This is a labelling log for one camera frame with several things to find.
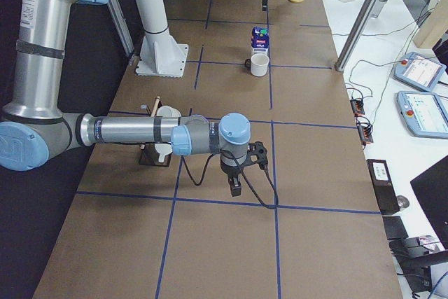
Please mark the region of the black monitor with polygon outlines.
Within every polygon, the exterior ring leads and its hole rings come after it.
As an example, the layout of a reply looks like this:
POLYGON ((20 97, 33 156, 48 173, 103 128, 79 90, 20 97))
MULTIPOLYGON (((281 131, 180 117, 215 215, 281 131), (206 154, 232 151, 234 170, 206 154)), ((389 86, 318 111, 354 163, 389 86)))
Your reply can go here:
POLYGON ((411 186, 429 223, 447 248, 447 158, 411 180, 411 186))

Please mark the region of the near teach pendant tablet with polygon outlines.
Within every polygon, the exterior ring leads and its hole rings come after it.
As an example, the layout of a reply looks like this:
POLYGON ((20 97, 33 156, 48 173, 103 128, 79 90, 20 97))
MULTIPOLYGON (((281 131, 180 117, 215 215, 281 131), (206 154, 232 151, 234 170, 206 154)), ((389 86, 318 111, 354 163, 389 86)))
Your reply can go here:
POLYGON ((447 111, 440 97, 431 92, 396 93, 398 110, 416 137, 447 139, 447 111))

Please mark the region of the white ribbed cup on rack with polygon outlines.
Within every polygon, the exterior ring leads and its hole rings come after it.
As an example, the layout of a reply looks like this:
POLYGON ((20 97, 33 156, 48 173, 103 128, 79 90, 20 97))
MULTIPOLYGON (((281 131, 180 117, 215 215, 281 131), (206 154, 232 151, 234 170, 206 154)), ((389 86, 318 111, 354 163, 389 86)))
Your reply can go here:
POLYGON ((159 163, 164 163, 168 156, 172 154, 172 146, 170 144, 154 144, 154 147, 159 163))

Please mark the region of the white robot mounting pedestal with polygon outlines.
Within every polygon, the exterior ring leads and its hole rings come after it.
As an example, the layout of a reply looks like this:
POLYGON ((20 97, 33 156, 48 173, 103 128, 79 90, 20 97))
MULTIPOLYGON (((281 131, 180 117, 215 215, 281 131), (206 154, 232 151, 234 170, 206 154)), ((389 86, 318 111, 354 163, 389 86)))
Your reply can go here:
POLYGON ((140 76, 183 76, 189 46, 169 32, 163 0, 136 0, 145 36, 136 73, 140 76))

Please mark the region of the far teach pendant tablet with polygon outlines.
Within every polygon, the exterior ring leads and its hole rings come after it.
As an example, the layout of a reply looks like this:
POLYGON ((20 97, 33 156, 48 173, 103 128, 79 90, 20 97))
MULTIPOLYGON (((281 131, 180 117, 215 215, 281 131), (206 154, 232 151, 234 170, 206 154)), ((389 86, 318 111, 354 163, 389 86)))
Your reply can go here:
POLYGON ((395 65, 393 77, 417 90, 432 92, 445 69, 444 64, 432 57, 411 52, 395 65))

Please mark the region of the white smiley face mug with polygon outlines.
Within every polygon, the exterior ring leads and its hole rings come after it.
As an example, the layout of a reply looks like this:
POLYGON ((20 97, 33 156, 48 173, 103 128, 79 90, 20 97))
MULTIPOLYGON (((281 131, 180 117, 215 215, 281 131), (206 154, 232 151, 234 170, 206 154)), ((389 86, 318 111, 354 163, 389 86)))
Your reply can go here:
POLYGON ((246 59, 244 66, 251 72, 253 76, 261 77, 267 73, 270 58, 262 53, 253 54, 246 59))

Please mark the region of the wooden rod on rack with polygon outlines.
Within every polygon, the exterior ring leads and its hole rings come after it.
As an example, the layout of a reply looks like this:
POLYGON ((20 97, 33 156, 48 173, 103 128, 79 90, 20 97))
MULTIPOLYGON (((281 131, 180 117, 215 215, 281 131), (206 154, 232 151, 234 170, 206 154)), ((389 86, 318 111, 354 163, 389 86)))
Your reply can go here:
POLYGON ((154 117, 157 113, 158 108, 160 107, 161 99, 160 96, 157 96, 154 100, 154 104, 150 107, 148 104, 142 104, 140 106, 141 110, 144 110, 146 114, 150 117, 154 117))

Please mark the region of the blue white milk carton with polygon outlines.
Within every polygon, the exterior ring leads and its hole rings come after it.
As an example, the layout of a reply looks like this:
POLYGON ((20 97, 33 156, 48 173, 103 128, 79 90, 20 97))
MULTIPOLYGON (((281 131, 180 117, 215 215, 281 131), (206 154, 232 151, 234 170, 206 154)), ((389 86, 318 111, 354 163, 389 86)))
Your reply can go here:
POLYGON ((251 54, 268 54, 270 38, 268 28, 254 26, 251 31, 251 54))

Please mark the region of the black box with label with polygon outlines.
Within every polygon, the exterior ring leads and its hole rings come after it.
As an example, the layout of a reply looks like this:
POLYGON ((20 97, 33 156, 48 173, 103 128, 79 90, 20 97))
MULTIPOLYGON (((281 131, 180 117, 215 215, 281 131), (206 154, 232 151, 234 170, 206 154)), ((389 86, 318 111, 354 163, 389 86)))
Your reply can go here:
POLYGON ((394 215, 400 211, 400 207, 386 161, 367 159, 366 162, 380 212, 383 215, 394 215))

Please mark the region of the teach pendant tablet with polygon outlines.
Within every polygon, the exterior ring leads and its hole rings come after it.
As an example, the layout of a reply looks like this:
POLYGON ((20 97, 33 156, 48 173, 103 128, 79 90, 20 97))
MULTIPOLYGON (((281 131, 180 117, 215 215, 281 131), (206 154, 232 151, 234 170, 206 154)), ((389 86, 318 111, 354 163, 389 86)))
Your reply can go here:
POLYGON ((398 110, 416 137, 447 139, 447 111, 440 97, 431 92, 396 93, 398 110))
POLYGON ((393 77, 417 90, 432 92, 445 69, 444 64, 432 57, 411 52, 395 65, 393 77))

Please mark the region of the aluminium frame post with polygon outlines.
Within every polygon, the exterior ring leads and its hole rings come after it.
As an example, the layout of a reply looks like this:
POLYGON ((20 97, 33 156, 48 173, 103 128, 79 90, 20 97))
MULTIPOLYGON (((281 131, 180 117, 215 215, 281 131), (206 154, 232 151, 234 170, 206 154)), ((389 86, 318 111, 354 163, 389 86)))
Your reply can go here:
POLYGON ((343 72, 351 54, 353 53, 356 44, 358 43, 363 30, 368 23, 368 20, 372 14, 373 8, 378 0, 364 0, 363 5, 356 17, 353 27, 347 37, 344 47, 335 63, 335 70, 343 72))

